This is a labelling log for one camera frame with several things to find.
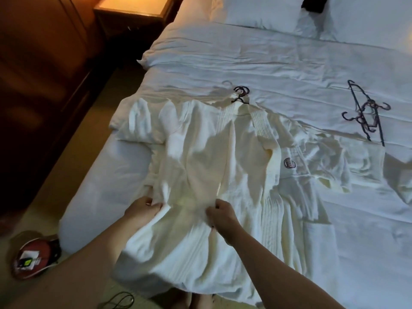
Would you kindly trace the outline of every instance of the nightstand top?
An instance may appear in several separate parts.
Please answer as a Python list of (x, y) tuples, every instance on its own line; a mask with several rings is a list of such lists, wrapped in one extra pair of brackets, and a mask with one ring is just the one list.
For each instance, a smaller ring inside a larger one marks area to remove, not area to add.
[(95, 9), (128, 14), (163, 17), (172, 0), (101, 0)]

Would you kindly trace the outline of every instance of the person's right arm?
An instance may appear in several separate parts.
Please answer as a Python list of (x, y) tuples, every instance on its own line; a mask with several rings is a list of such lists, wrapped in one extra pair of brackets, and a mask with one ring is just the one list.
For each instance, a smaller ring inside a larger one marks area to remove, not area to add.
[(239, 254), (266, 309), (344, 309), (315, 283), (279, 260), (239, 224), (230, 203), (217, 199), (209, 223)]

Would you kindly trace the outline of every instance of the black circular logo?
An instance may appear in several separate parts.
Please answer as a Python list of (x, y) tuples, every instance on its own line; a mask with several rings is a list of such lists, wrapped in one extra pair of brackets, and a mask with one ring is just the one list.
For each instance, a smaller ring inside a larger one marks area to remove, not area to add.
[(283, 164), (285, 165), (286, 168), (289, 168), (289, 169), (296, 168), (296, 163), (294, 161), (291, 161), (289, 157), (283, 161)]

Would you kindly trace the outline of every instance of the white bed sheet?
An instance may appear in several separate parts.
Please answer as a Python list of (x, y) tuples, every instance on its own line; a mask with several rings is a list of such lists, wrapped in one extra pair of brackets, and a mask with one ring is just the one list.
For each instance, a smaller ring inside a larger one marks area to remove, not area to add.
[[(353, 99), (343, 88), (347, 79), (357, 81), (393, 107), (382, 113), (387, 183), (379, 189), (354, 186), (346, 195), (322, 191), (337, 234), (339, 300), (354, 309), (410, 308), (412, 207), (391, 187), (400, 169), (412, 166), (412, 76), (403, 77), (412, 74), (412, 67), (411, 72), (398, 67), (412, 66), (412, 61), (379, 48), (215, 25), (191, 23), (189, 29), (197, 31), (201, 42), (196, 35), (188, 38), (188, 29), (181, 31), (187, 28), (184, 19), (170, 26), (155, 43), (157, 50), (147, 55), (152, 67), (139, 91), (122, 102), (112, 125), (124, 119), (130, 102), (145, 91), (173, 87), (213, 98), (228, 94), (233, 85), (246, 85), (251, 100), (265, 108), (318, 128), (357, 134), (360, 126), (340, 116), (344, 110), (353, 113)], [(182, 38), (170, 40), (177, 35)], [(211, 45), (212, 38), (224, 41)], [(60, 222), (64, 250), (76, 252), (122, 216), (149, 161), (144, 145), (109, 137)]]

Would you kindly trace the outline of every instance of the beige floor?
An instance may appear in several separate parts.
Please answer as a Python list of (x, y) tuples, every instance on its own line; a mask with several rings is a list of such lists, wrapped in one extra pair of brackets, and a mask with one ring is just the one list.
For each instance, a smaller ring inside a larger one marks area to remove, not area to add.
[[(0, 307), (35, 284), (37, 280), (19, 282), (11, 277), (8, 262), (10, 247), (20, 247), (20, 243), (36, 237), (38, 232), (43, 235), (57, 233), (59, 219), (64, 214), (66, 206), (110, 135), (108, 124), (111, 116), (122, 98), (136, 92), (143, 75), (143, 70), (137, 67), (116, 70), (83, 119), (13, 234), (0, 238)], [(109, 280), (102, 301), (109, 300), (113, 295), (124, 290), (119, 284)], [(140, 296), (135, 296), (135, 298), (132, 308), (160, 308), (153, 301)], [(168, 297), (161, 295), (156, 297), (155, 301), (167, 307)], [(252, 307), (217, 297), (215, 308), (246, 309)]]

